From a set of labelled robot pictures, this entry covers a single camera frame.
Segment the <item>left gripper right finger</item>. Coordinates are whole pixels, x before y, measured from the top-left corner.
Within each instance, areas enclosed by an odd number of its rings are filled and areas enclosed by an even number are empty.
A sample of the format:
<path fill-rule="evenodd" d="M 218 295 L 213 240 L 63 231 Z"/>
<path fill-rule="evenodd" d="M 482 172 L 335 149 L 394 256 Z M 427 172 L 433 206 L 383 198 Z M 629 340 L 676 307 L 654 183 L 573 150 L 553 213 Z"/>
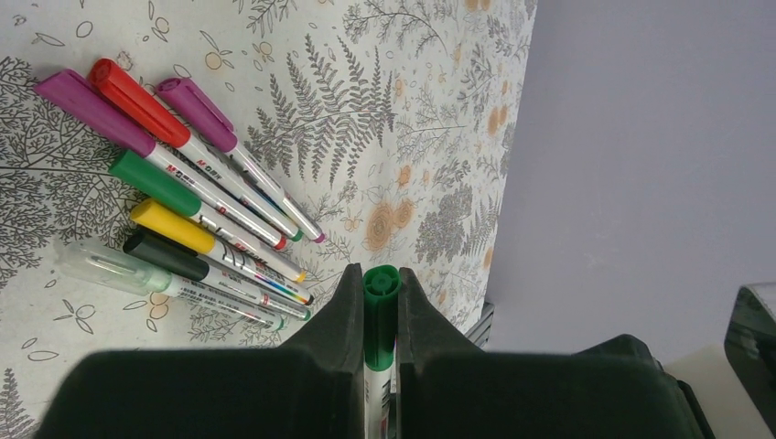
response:
<path fill-rule="evenodd" d="M 487 352 L 400 270 L 401 438 L 707 438 L 691 387 L 623 334 L 573 354 Z"/>

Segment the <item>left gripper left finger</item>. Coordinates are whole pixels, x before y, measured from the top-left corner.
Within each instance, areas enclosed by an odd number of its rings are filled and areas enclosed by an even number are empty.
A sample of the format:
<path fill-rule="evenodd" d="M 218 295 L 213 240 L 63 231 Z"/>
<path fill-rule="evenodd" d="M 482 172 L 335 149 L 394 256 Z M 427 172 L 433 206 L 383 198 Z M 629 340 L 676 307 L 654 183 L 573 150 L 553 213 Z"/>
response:
<path fill-rule="evenodd" d="M 40 438 L 361 438 L 362 268 L 276 348 L 108 350 L 64 379 Z"/>

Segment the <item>red cap marker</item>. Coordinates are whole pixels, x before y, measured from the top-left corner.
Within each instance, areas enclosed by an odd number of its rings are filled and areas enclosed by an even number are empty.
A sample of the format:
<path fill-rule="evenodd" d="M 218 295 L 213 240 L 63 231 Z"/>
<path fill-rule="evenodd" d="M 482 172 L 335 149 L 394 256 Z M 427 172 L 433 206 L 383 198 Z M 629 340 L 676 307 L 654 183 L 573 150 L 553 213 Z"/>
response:
<path fill-rule="evenodd" d="M 185 156 L 206 178 L 192 191 L 209 206 L 277 249 L 300 241 L 301 229 L 254 191 L 178 118 L 110 59 L 96 61 L 89 82 L 160 141 Z"/>

